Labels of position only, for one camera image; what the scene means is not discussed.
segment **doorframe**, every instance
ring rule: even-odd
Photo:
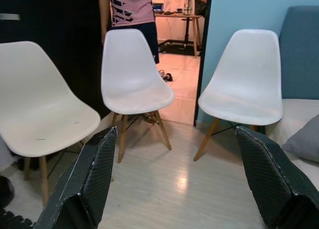
[[[206,13],[204,32],[203,32],[203,48],[202,48],[201,58],[200,58],[199,75],[198,75],[198,83],[197,83],[197,95],[196,95],[196,102],[195,102],[195,114],[194,114],[194,122],[193,122],[194,127],[196,127],[196,121],[197,121],[198,112],[199,112],[198,99],[201,95],[204,62],[205,62],[205,57],[206,57],[208,26],[209,26],[209,21],[210,21],[211,3],[212,3],[212,0],[207,0],[207,13]]]

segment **gray pillow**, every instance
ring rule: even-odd
[[[298,157],[319,162],[319,114],[288,139],[282,148]]]

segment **white chair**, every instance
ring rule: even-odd
[[[8,147],[39,158],[43,204],[48,199],[46,155],[92,133],[99,114],[81,102],[42,48],[33,42],[0,44],[0,135]]]
[[[160,77],[148,43],[139,30],[119,29],[107,33],[101,89],[104,104],[114,112],[113,123],[118,114],[123,115],[119,163],[125,152],[128,115],[150,113],[154,118],[154,113],[171,150],[158,110],[173,102],[174,93]]]
[[[277,35],[257,29],[235,32],[198,105],[215,122],[194,161],[201,157],[220,119],[254,128],[279,121],[283,107]]]

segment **black shorts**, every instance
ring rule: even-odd
[[[112,29],[126,29],[126,28],[135,28],[141,31],[148,42],[155,63],[159,63],[159,44],[158,44],[158,33],[156,30],[155,22],[150,23],[142,23],[142,24],[135,24],[135,25],[128,25],[128,26],[119,26],[119,27],[112,27]]]

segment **person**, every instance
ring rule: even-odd
[[[135,28],[146,38],[155,63],[159,63],[158,36],[152,0],[99,0],[102,43],[108,27],[112,29]]]
[[[207,0],[195,0],[195,14],[205,17],[207,11],[206,4]]]

